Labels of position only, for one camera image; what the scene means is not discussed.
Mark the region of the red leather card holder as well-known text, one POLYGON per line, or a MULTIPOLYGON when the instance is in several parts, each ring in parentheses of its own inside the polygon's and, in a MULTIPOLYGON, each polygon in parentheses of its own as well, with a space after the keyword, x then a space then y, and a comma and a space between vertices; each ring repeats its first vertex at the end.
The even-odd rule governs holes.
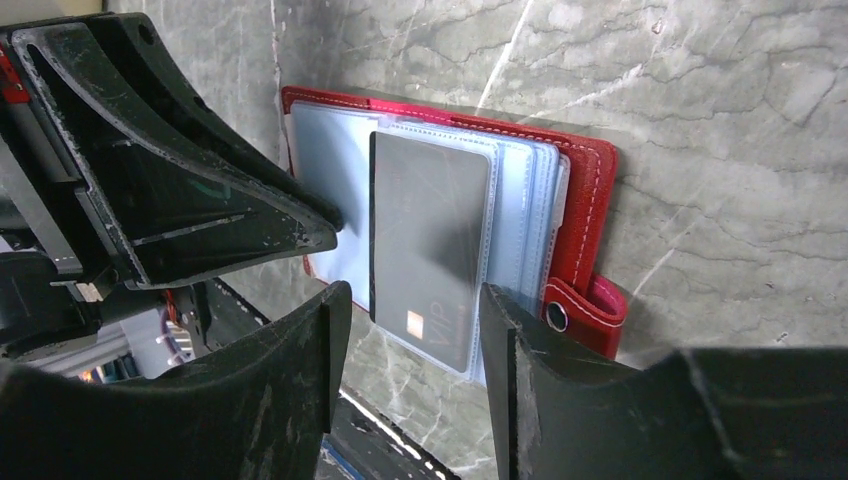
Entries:
POLYGON ((614 189, 618 153, 609 142, 572 133, 439 109, 388 97, 285 86, 281 90, 287 158, 296 179, 323 188, 346 208, 347 219, 368 215, 368 138, 371 124, 387 116, 512 137, 557 148, 569 165, 558 187, 564 205, 553 216, 549 265, 539 298, 560 306, 560 332, 609 358, 616 357, 628 302, 607 278, 594 272, 614 189))

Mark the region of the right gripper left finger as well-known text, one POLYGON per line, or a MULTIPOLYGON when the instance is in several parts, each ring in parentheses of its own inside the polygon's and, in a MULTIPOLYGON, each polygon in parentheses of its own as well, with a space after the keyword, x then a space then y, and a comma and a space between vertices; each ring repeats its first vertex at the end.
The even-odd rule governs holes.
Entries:
POLYGON ((5 479, 310 479, 352 324, 337 281, 154 379, 91 384, 1 365, 5 479))

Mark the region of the black VIP credit card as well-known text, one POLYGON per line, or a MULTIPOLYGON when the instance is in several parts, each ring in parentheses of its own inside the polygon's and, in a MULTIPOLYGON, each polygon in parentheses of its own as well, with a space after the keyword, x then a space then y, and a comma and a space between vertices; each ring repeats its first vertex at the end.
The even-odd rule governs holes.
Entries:
POLYGON ((370 139, 370 317, 459 375, 472 364, 494 154, 438 132, 370 139))

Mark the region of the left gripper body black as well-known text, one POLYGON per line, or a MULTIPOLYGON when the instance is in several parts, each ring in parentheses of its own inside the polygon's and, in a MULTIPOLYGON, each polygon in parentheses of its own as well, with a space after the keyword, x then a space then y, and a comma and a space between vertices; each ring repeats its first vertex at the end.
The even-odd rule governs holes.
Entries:
POLYGON ((129 271, 104 246, 87 211, 87 186, 29 77, 9 45, 1 48, 1 355, 35 361, 93 344, 99 330, 161 309, 169 290, 133 290, 129 271))

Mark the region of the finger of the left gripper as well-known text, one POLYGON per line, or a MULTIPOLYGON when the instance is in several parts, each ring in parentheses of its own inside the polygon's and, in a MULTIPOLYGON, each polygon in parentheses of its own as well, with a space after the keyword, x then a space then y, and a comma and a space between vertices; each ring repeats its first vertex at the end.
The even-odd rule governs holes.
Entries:
POLYGON ((109 61, 132 89, 168 125, 201 150, 304 203, 333 230, 340 210, 247 142, 211 110, 179 69, 149 17, 142 13, 95 15, 86 20, 109 61))
POLYGON ((130 289, 178 288, 333 249, 304 203, 201 150, 124 80, 86 21, 13 25, 9 46, 84 184, 130 289))

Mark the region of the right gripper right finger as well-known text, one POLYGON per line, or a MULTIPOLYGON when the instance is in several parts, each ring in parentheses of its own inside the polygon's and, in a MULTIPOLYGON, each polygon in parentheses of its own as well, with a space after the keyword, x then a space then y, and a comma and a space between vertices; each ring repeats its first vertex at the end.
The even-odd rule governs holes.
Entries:
POLYGON ((479 297, 502 479, 843 479, 847 351, 682 348, 638 370, 479 297))

